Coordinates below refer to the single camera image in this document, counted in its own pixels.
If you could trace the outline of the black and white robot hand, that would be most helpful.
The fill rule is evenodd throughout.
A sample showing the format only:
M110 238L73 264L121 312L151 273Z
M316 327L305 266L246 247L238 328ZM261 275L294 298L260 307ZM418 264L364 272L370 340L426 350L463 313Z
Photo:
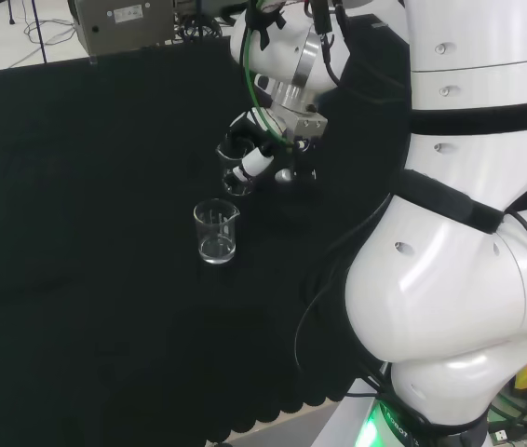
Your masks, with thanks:
M299 114L282 106L242 113L216 149L224 187L232 195L246 195L282 156L291 163L276 179L281 183L296 179L296 158L315 147L327 124L318 113Z

